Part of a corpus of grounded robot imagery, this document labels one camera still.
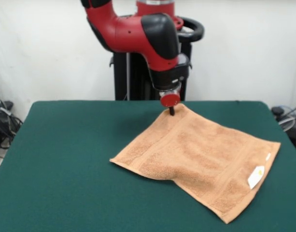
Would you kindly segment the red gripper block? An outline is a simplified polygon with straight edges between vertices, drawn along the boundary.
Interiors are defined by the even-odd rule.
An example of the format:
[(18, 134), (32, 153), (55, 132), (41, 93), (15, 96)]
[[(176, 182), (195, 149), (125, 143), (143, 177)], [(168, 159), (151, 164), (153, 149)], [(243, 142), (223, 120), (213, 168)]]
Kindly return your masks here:
[(171, 116), (175, 115), (174, 106), (176, 106), (180, 101), (180, 89), (176, 88), (170, 91), (163, 91), (159, 93), (160, 102), (164, 107), (169, 107), (169, 113)]

